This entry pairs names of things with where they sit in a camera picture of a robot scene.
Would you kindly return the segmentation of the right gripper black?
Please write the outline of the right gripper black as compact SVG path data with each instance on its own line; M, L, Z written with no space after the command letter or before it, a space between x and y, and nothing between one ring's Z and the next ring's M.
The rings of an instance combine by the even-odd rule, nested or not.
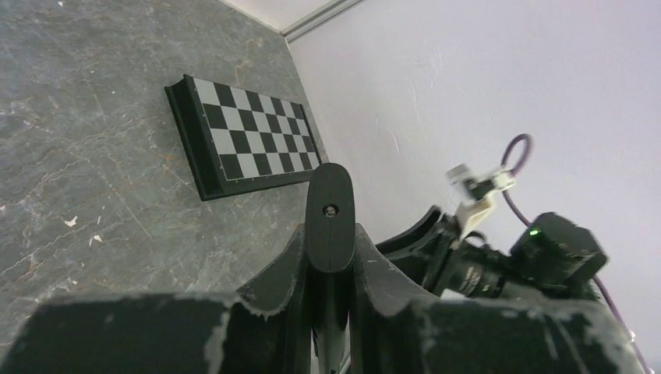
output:
M458 238L456 220L433 205L409 229L376 244L379 252L410 280L440 297L441 275Z

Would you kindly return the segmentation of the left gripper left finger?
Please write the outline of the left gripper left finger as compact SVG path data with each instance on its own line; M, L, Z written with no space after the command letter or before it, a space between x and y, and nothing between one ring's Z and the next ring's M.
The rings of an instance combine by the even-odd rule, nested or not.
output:
M40 305L4 373L308 373L305 230L232 292L77 295Z

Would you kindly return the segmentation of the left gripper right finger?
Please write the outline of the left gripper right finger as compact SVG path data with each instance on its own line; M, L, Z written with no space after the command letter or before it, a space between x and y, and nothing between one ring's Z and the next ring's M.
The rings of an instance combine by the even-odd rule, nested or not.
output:
M579 300L441 299L355 228L353 373L640 373L606 306Z

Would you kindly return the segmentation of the black remote control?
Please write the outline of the black remote control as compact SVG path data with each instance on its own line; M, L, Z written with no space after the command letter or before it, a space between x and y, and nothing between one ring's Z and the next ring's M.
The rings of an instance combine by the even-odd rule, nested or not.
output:
M339 373L345 356L355 224L349 173L340 164L321 164L310 179L305 221L312 329L320 373Z

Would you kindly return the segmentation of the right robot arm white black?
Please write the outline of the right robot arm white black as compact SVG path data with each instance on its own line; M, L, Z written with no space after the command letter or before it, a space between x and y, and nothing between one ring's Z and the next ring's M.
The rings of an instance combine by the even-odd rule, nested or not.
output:
M460 237L458 220L432 206L377 249L425 290L467 298L602 302L595 275L608 257L591 231L554 212L540 214L509 253L479 231Z

